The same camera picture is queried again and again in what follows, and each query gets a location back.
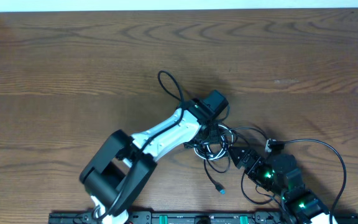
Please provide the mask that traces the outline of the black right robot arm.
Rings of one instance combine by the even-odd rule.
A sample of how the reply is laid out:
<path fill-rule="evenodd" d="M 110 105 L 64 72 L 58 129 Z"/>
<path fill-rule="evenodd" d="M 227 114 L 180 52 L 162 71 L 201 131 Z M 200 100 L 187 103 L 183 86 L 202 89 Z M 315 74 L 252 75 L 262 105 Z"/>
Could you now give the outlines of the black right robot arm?
<path fill-rule="evenodd" d="M 296 159 L 290 154 L 264 158 L 251 147 L 228 149 L 234 165 L 264 190 L 280 197 L 280 211 L 285 223 L 336 223 L 329 208 L 308 189 Z"/>

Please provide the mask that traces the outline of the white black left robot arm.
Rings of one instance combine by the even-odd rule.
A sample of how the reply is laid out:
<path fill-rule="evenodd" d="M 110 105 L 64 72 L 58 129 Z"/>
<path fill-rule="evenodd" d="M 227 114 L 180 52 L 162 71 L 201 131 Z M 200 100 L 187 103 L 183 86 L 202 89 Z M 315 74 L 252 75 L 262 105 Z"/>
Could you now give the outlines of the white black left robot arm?
<path fill-rule="evenodd" d="M 206 130 L 228 104 L 214 90 L 204 99 L 181 101 L 171 117 L 146 131 L 112 133 L 79 176 L 96 204 L 96 223 L 124 223 L 158 160 L 181 144 L 205 147 L 212 136 Z"/>

